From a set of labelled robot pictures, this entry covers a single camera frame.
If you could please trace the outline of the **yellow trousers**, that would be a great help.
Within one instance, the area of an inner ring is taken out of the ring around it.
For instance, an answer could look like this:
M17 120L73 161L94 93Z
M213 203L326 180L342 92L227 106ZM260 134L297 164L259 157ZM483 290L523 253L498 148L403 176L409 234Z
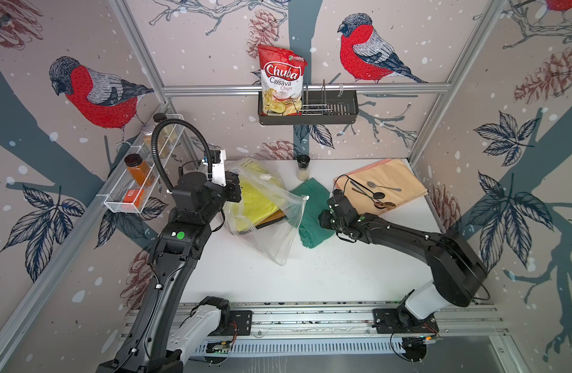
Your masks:
M244 158L237 161L230 169L239 175L242 200L239 203L228 202L224 211L231 222L231 228L238 233L249 230L249 225L255 226L280 210L265 192L272 184L284 187L284 182L277 172L265 163L256 159Z

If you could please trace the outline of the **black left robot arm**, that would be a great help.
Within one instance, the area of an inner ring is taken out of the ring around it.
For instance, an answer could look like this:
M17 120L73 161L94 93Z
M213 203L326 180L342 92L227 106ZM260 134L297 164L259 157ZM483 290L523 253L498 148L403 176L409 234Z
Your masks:
M207 297L178 330L172 323L183 291L213 230L211 221L225 203L239 202L237 174L227 172L218 185L201 172L190 172L172 188L176 213L158 235L149 267L153 278L127 339L99 372L182 372L204 339L228 325L229 302Z

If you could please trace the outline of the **green trousers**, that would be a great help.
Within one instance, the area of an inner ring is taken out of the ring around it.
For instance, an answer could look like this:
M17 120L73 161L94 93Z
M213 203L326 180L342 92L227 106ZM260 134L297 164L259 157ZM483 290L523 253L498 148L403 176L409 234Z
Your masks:
M321 227L319 220L320 214L328 209L330 192L315 179L306 180L291 192L298 197L308 197L298 231L302 245L314 249L335 234Z

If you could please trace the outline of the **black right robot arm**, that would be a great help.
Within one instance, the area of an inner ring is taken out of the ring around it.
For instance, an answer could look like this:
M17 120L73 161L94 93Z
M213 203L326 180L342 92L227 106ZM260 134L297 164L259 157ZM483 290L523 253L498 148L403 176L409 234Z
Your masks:
M386 246L424 262L433 280L413 290L396 312L399 324L416 326L446 306L467 307L484 288L488 270L466 239L453 230L429 233L389 222L375 214L358 214L343 191L336 190L320 213L322 228L347 242Z

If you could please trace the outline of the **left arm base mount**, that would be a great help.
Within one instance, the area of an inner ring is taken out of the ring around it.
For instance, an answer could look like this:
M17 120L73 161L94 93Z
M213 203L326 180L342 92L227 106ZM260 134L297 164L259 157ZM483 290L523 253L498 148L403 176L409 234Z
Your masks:
M210 336L249 336L253 312L249 310L221 311L219 326Z

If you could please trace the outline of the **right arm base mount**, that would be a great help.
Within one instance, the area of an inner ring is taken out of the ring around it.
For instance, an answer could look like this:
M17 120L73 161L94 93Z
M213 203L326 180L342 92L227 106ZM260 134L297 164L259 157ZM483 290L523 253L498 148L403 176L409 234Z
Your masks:
M373 327L377 334L439 334L433 314L419 320L402 309L377 308L372 310Z

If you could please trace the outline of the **clear plastic vacuum bag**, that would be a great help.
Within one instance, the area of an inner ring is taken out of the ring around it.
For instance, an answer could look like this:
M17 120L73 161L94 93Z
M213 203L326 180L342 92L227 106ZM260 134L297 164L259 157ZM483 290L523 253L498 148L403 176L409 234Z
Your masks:
M284 266L298 235L309 196L288 191L281 175L252 158L233 164L242 200L224 206L227 230L244 245Z

